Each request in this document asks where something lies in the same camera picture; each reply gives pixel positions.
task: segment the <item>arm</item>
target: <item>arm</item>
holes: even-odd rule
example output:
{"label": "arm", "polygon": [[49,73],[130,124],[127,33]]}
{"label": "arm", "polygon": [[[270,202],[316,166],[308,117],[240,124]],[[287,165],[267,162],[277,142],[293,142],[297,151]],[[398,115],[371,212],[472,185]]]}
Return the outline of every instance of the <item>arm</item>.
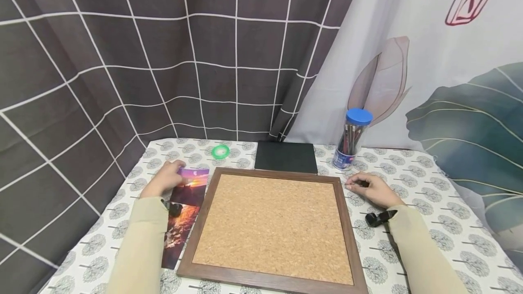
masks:
{"label": "arm", "polygon": [[403,267],[413,294],[467,294],[447,259],[431,239],[422,215],[405,205],[389,219],[391,234],[398,245]]}
{"label": "arm", "polygon": [[160,275],[168,211],[161,201],[164,191],[189,180],[177,174],[182,161],[164,163],[142,190],[131,212],[129,226],[118,251],[107,294],[160,292]]}
{"label": "arm", "polygon": [[[360,187],[357,181],[366,181]],[[359,173],[347,180],[347,188],[388,210],[398,211],[389,220],[412,294],[468,294],[455,271],[430,237],[421,214],[405,205],[378,176]]]}

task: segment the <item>hand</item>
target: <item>hand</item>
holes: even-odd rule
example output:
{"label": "hand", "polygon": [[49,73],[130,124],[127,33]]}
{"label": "hand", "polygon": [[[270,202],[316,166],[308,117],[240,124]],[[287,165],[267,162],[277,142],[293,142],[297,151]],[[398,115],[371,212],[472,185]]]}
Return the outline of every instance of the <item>hand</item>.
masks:
{"label": "hand", "polygon": [[174,162],[166,161],[160,168],[158,173],[143,189],[141,198],[161,196],[166,190],[170,190],[179,184],[188,184],[192,180],[181,177],[178,174],[180,167],[185,167],[185,163],[182,160],[175,160]]}
{"label": "hand", "polygon": [[[356,183],[356,181],[366,181],[369,183],[369,187],[361,187]],[[352,175],[347,180],[345,187],[385,209],[398,205],[405,205],[405,202],[398,197],[396,192],[393,191],[385,181],[375,175],[367,173]]]}

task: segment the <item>fabric backdrop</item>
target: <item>fabric backdrop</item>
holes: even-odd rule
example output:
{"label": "fabric backdrop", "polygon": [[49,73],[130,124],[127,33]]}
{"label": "fabric backdrop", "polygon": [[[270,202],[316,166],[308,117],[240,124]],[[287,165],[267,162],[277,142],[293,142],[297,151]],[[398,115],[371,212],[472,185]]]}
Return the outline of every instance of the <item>fabric backdrop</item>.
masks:
{"label": "fabric backdrop", "polygon": [[39,288],[149,141],[288,133],[350,2],[0,0],[0,284]]}
{"label": "fabric backdrop", "polygon": [[520,0],[354,0],[286,140],[335,144],[347,106],[370,109],[364,145],[437,157],[523,270],[522,16]]}

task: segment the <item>black notebook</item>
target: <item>black notebook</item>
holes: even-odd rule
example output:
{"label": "black notebook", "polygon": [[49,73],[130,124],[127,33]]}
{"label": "black notebook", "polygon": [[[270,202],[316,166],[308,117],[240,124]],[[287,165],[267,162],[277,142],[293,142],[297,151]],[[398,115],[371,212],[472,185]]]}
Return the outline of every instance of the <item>black notebook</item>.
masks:
{"label": "black notebook", "polygon": [[258,142],[255,169],[317,174],[310,143]]}

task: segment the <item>green tape roll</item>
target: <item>green tape roll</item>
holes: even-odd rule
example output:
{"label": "green tape roll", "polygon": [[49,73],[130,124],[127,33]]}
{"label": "green tape roll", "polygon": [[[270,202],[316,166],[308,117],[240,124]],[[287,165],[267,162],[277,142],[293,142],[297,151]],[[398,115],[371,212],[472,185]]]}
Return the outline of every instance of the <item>green tape roll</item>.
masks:
{"label": "green tape roll", "polygon": [[219,145],[219,146],[215,146],[213,148],[211,155],[214,159],[220,160],[220,159],[226,159],[230,152],[231,152],[231,150],[229,150],[228,146]]}

